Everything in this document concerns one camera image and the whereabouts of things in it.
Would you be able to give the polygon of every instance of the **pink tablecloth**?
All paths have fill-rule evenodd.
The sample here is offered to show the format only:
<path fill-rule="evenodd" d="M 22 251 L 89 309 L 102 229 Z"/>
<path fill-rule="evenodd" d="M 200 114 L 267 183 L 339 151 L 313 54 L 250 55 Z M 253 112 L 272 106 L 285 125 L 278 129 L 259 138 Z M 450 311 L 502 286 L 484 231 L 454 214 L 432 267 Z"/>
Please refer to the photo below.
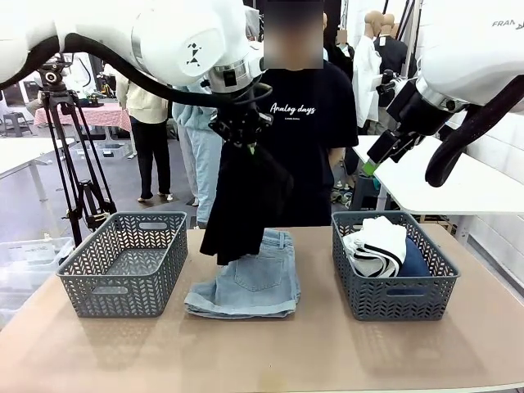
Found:
<path fill-rule="evenodd" d="M 120 127 L 121 129 L 131 132 L 131 119 L 129 118 L 128 112 L 122 111 L 117 103 L 106 103 L 103 106 L 99 106 L 98 108 L 82 108 L 82 112 L 84 113 L 85 120 L 87 121 L 88 125 Z M 58 109 L 58 114 L 60 115 L 60 122 L 62 124 L 73 124 L 73 119 L 71 119 L 71 116 L 64 116 L 61 113 L 60 108 Z M 82 119 L 80 118 L 80 114 L 78 114 L 78 117 L 81 125 Z M 40 108 L 36 111 L 34 125 L 46 123 L 46 112 L 43 108 Z"/>

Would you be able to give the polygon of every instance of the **folded white shirt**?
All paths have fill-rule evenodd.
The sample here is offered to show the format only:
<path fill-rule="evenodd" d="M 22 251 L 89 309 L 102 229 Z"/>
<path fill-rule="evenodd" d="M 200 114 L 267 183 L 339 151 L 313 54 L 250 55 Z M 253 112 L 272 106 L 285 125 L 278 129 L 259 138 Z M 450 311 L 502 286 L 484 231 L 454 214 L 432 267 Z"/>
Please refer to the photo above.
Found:
<path fill-rule="evenodd" d="M 342 241 L 350 262 L 365 277 L 398 275 L 406 256 L 406 228 L 386 217 L 365 219 L 362 229 L 344 236 Z"/>

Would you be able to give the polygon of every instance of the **black shirt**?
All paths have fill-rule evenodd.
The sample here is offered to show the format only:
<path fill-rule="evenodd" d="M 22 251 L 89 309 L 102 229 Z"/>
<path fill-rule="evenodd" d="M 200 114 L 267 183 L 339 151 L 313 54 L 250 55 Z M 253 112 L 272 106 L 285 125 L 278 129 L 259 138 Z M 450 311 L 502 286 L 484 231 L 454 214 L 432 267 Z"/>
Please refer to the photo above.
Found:
<path fill-rule="evenodd" d="M 282 226 L 329 225 L 333 174 L 330 149 L 359 144 L 349 78 L 325 61 L 319 70 L 268 70 L 261 82 L 273 93 L 259 102 L 273 116 L 260 144 L 287 169 L 294 190 Z"/>
<path fill-rule="evenodd" d="M 402 41 L 389 36 L 386 36 L 386 42 L 381 46 L 381 39 L 382 37 L 379 37 L 375 40 L 375 50 L 382 58 L 380 73 L 383 74 L 385 70 L 392 70 L 400 74 L 402 72 L 402 65 L 406 62 L 408 46 Z"/>
<path fill-rule="evenodd" d="M 386 42 L 384 45 L 380 45 L 382 37 L 379 37 L 375 40 L 375 50 L 380 54 L 382 58 L 382 63 L 380 64 L 380 73 L 382 74 L 385 70 L 392 70 L 397 74 L 402 72 L 402 66 L 406 62 L 406 56 L 408 55 L 408 46 L 394 39 L 393 37 L 386 36 Z M 414 57 L 409 64 L 409 74 L 408 77 L 413 77 L 415 71 L 417 70 L 416 61 Z M 395 97 L 395 92 L 390 91 L 378 99 L 378 105 L 380 107 L 386 107 L 389 105 L 391 100 Z"/>

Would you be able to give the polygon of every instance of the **gray plastic basket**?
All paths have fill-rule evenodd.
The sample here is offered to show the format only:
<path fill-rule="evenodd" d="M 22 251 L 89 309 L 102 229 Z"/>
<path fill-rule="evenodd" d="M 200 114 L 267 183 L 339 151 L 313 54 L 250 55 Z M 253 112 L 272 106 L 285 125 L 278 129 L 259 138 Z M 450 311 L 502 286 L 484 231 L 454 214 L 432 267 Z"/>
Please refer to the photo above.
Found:
<path fill-rule="evenodd" d="M 427 262 L 432 277 L 366 278 L 350 263 L 342 237 L 359 230 L 364 219 L 387 217 L 406 227 Z M 332 216 L 333 261 L 359 321 L 439 320 L 444 315 L 457 278 L 457 268 L 440 252 L 418 223 L 403 212 L 342 212 Z"/>
<path fill-rule="evenodd" d="M 58 270 L 76 314 L 157 317 L 187 257 L 185 213 L 116 213 Z"/>

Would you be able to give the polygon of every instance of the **jeans pocket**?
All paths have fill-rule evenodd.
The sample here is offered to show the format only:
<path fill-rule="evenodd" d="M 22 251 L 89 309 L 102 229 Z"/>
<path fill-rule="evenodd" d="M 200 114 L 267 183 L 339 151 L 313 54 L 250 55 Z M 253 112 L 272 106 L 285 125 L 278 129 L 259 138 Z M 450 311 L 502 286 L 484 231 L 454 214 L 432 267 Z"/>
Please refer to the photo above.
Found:
<path fill-rule="evenodd" d="M 282 258 L 242 257 L 235 262 L 235 283 L 251 292 L 280 285 L 284 270 Z"/>

